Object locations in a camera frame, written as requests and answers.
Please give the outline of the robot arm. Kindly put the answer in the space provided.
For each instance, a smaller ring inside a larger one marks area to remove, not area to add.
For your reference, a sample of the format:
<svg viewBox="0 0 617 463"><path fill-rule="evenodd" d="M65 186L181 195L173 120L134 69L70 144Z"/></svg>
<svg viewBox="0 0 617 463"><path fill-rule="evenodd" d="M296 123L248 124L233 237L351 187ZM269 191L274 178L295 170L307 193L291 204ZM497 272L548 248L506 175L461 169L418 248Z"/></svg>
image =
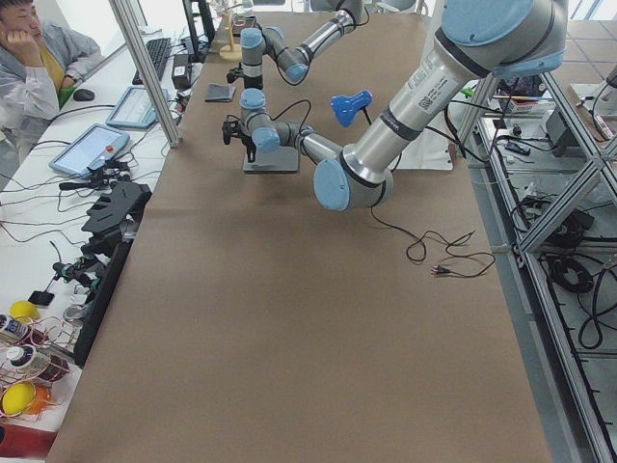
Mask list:
<svg viewBox="0 0 617 463"><path fill-rule="evenodd" d="M295 48L278 27L242 30L241 116L223 125L224 142L240 139L250 163L281 148L309 157L316 164L315 196L335 211L387 199L393 189L390 163L470 80L548 72L562 64L565 53L565 1L446 1L432 50L357 143L341 147L305 123L272 118L262 91L264 56L297 84L314 58L360 27L362 13L360 1L338 2L335 16Z"/></svg>
<svg viewBox="0 0 617 463"><path fill-rule="evenodd" d="M321 67L325 76L332 76L340 83L344 77L359 86L370 83L381 92L393 86L393 72L400 76L405 69L396 61L388 64L387 48L403 58L409 52L403 44L407 37L425 38L425 17L411 11L395 11L392 5L378 3L374 13L377 23L367 32L362 28L370 21L370 13L362 1L334 1L333 17L296 46L286 43L281 28L262 26L245 28L240 32L241 60L227 74L229 84L240 79L246 89L263 88L263 60L270 58L280 77L289 86L302 84L309 75L315 59L337 41L358 31L358 42L344 41L344 50L336 56L337 61Z"/></svg>

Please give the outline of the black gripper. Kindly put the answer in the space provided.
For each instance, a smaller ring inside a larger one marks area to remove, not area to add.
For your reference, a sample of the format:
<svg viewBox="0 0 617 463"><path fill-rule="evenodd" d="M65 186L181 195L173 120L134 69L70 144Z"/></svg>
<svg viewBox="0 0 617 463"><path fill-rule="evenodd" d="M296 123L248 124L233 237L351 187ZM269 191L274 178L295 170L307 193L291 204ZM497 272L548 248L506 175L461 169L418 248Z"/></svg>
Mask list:
<svg viewBox="0 0 617 463"><path fill-rule="evenodd" d="M246 150L248 162L256 160L256 146L250 135L241 128L241 120L233 115L226 115L222 124L223 143L229 146L232 139L239 139Z"/></svg>
<svg viewBox="0 0 617 463"><path fill-rule="evenodd" d="M227 73L227 83L233 84L241 79L245 89L263 89L263 75L248 76L241 67L231 68Z"/></svg>

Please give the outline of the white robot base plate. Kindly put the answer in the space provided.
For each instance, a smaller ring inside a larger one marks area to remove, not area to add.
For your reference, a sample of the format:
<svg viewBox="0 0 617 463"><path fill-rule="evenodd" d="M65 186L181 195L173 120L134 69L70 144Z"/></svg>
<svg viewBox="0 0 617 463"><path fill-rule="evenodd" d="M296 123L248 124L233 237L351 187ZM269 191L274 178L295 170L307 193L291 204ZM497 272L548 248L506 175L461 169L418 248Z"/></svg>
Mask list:
<svg viewBox="0 0 617 463"><path fill-rule="evenodd" d="M449 139L440 130L426 127L403 151L397 170L451 171Z"/></svg>

